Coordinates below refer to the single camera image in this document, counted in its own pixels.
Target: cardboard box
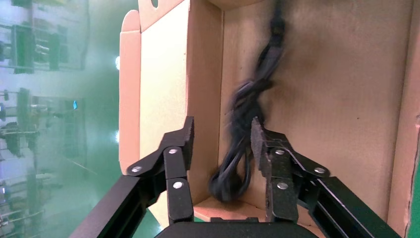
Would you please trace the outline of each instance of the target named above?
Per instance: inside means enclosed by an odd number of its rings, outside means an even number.
[[[269,38],[273,0],[139,0],[120,46],[120,164],[157,149],[195,117],[188,180],[195,215],[265,219],[265,179],[255,169],[235,204],[207,184],[229,146],[232,93]],[[420,111],[420,1],[285,1],[285,52],[262,103],[266,127],[326,166],[406,235]],[[167,226],[166,196],[151,207]],[[304,209],[299,223],[322,234]]]

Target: inner wall of box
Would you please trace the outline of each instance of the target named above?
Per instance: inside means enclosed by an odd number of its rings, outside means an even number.
[[[261,99],[266,127],[329,168],[386,220],[411,0],[285,2],[284,56]],[[224,12],[219,156],[229,146],[229,101],[269,38],[273,0]],[[265,209],[254,169],[242,200]]]

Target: green background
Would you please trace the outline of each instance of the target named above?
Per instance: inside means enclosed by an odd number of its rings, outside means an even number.
[[[53,174],[50,183],[58,188],[51,185],[51,188],[45,188],[45,185],[37,196],[30,195],[26,199],[27,213],[31,213],[31,206],[43,211],[37,229],[26,232],[41,237],[64,238],[80,224],[121,174],[115,60],[119,55],[119,33],[124,15],[131,9],[138,9],[138,4],[136,0],[64,1],[71,3],[67,6],[61,4],[62,0],[33,0],[29,5],[23,4],[25,2],[0,1],[0,41],[4,44],[13,41],[11,28],[14,26],[32,29],[34,40],[28,35],[27,42],[15,42],[18,48],[16,58],[22,59],[34,41],[33,50],[37,54],[29,58],[37,63],[12,62],[11,59],[0,61],[0,91],[25,88],[31,97],[39,97],[39,102],[47,105],[49,111],[38,110],[36,113],[41,116],[32,115],[32,124],[37,125],[35,130],[38,131],[37,143],[32,149],[27,148],[28,140],[22,138],[23,156],[1,150],[4,161],[0,164],[0,180],[6,190],[19,183],[29,188],[28,175],[34,178],[35,175],[45,175],[45,169],[49,171],[47,174]],[[51,37],[57,33],[60,53],[58,59],[53,60]],[[58,67],[51,70],[55,63]],[[16,67],[19,65],[30,69]],[[17,99],[10,97],[8,101],[0,97],[0,102],[8,107],[15,106]],[[13,121],[19,119],[10,117],[0,126]],[[5,147],[5,143],[0,144],[0,149]],[[411,238],[420,237],[419,171],[416,178]],[[44,193],[49,194],[48,198],[43,197]],[[160,230],[156,219],[148,212],[136,237],[154,237]]]

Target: hole in cardboard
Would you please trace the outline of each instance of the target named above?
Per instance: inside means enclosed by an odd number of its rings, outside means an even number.
[[[152,5],[154,8],[157,8],[159,5],[159,0],[151,0],[152,1]]]

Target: black cable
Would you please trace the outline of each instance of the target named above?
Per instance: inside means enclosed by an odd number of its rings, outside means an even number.
[[[264,123],[264,113],[258,102],[260,94],[273,83],[271,75],[276,69],[283,52],[285,21],[281,14],[280,0],[276,1],[274,17],[270,23],[271,38],[261,52],[253,78],[242,84],[233,95],[229,132],[230,148],[217,172],[210,178],[210,193],[219,201],[239,198],[251,181],[251,122],[258,117]],[[237,173],[239,161],[245,157],[245,177]]]

